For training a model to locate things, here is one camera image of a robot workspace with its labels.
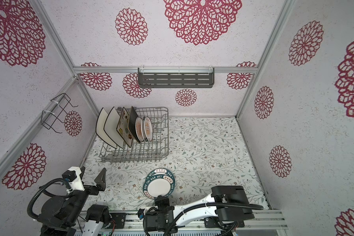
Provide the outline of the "round plate green rim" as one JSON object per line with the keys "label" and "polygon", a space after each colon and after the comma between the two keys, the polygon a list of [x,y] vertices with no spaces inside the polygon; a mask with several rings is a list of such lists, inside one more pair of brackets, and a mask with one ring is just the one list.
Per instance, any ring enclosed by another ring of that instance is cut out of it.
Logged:
{"label": "round plate green rim", "polygon": [[175,185],[176,181],[167,175],[153,175],[146,178],[143,193],[150,199],[156,199],[159,196],[169,197],[173,193]]}

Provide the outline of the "round plate orange sunburst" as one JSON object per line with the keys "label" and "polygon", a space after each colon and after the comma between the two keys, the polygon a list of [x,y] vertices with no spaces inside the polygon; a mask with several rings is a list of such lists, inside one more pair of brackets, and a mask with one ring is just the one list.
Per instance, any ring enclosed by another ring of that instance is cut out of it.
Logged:
{"label": "round plate orange sunburst", "polygon": [[146,142],[152,141],[153,129],[152,123],[149,117],[143,117],[141,122],[142,135]]}

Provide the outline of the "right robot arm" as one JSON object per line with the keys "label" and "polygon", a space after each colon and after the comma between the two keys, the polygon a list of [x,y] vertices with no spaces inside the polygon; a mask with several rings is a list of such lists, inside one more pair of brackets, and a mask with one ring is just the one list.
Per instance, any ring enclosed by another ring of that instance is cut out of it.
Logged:
{"label": "right robot arm", "polygon": [[193,221],[213,220],[223,233],[233,232],[244,226],[244,221],[254,219],[255,210],[264,210],[262,205],[251,204],[242,186],[215,186],[206,197],[185,205],[170,204],[166,196],[158,196],[153,206],[138,210],[137,216],[143,221],[146,235],[163,232],[170,236]]}

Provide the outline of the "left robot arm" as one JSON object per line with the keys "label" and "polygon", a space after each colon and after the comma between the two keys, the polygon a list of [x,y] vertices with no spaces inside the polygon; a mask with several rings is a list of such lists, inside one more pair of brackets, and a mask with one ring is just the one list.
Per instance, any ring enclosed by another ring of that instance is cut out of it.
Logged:
{"label": "left robot arm", "polygon": [[[27,214],[33,220],[42,223],[42,236],[73,236],[74,226],[90,195],[97,196],[106,189],[106,168],[95,178],[95,185],[86,185],[82,181],[85,167],[71,167],[61,178],[53,179],[41,186],[27,206]],[[66,187],[66,195],[55,195],[47,188],[55,183]]]}

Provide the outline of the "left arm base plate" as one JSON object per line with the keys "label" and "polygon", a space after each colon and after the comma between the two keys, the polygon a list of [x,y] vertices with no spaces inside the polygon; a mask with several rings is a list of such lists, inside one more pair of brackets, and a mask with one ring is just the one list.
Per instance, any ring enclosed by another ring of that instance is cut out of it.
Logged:
{"label": "left arm base plate", "polygon": [[126,213],[112,212],[110,213],[111,219],[107,229],[123,229],[126,221]]}

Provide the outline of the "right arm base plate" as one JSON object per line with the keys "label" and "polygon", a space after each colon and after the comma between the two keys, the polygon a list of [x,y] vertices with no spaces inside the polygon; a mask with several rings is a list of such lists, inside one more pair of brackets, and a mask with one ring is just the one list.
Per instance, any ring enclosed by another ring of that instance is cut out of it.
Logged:
{"label": "right arm base plate", "polygon": [[245,226],[243,221],[239,222],[223,222],[218,217],[207,217],[204,219],[206,228],[219,228],[221,230],[227,230],[230,228],[243,228]]}

